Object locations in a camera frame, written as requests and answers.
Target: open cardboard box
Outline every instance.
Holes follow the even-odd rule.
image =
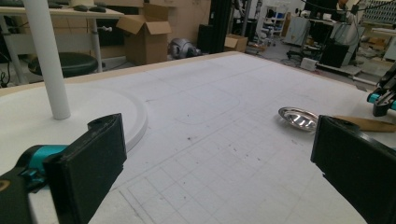
[[[239,51],[245,53],[248,38],[241,35],[227,35],[224,42],[224,51]]]
[[[125,31],[125,56],[135,65],[167,61],[168,7],[144,4],[144,15],[125,15],[117,27]]]

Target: stainless steel bowl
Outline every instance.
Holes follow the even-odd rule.
[[[292,126],[313,132],[317,129],[318,115],[296,107],[282,107],[278,111],[279,115]]]

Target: round base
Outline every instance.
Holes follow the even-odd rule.
[[[20,155],[35,145],[70,145],[85,132],[87,124],[110,114],[122,114],[126,150],[141,139],[147,129],[143,103],[126,92],[66,85],[71,117],[52,116],[46,89],[35,88],[0,98],[0,174],[13,168]]]

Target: stool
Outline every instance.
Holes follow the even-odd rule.
[[[75,52],[59,53],[62,73],[64,77],[77,77],[88,75],[98,67],[98,62],[91,55]],[[38,58],[34,58],[28,64],[29,71],[33,74],[42,76]]]

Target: table leg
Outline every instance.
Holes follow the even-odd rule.
[[[96,60],[98,61],[98,72],[103,72],[102,68],[102,55],[100,52],[100,45],[99,45],[99,34],[98,34],[98,26],[96,24],[96,19],[92,19],[92,42],[93,47],[95,50]]]
[[[14,45],[13,42],[11,41],[11,33],[8,30],[8,26],[6,24],[6,19],[4,18],[4,16],[0,16],[0,26],[2,29],[4,40],[6,41],[9,56],[11,57],[15,72],[17,73],[17,77],[18,77],[17,84],[18,85],[29,84],[29,81],[22,72],[21,63],[20,63],[20,59],[18,58],[18,54],[15,53]]]

